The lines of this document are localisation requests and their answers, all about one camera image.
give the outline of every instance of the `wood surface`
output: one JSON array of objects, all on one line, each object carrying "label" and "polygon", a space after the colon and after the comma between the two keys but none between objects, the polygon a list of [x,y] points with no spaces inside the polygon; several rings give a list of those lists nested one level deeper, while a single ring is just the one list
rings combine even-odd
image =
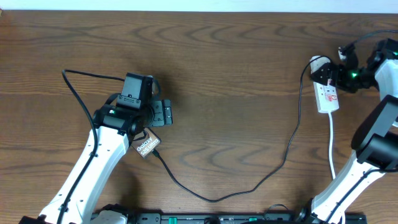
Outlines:
[{"label": "wood surface", "polygon": [[[300,74],[313,55],[338,61],[337,48],[397,15],[4,11],[0,17],[0,223],[36,217],[80,156],[90,125],[63,82],[64,68],[159,79],[174,124],[155,128],[157,148],[176,178],[208,198],[252,189],[275,169],[297,122]],[[358,45],[361,63],[373,45]],[[97,208],[120,203],[166,213],[262,213],[298,209],[331,181],[328,116],[317,113],[304,78],[302,122],[282,170],[254,193],[203,202],[177,187],[153,155],[129,151]],[[69,75],[93,113],[123,83]],[[339,92],[335,166],[350,155],[356,128],[378,104],[375,89]],[[398,176],[372,184],[349,208],[369,223],[396,223]]]}]

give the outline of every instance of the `white power strip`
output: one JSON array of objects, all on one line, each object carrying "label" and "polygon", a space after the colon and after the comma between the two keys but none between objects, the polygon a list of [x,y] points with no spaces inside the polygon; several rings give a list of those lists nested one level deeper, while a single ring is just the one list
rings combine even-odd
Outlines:
[{"label": "white power strip", "polygon": [[[320,58],[312,62],[310,64],[311,73],[316,72],[324,63],[328,62],[330,61],[327,58]],[[328,85],[322,85],[316,82],[313,83],[319,113],[329,113],[339,108],[336,87],[329,85],[330,81],[331,80],[329,80]]]}]

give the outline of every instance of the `white background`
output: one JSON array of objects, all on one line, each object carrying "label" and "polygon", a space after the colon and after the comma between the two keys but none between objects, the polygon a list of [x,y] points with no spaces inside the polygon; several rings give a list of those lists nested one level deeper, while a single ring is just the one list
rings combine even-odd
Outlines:
[{"label": "white background", "polygon": [[398,0],[0,0],[7,9],[398,13]]}]

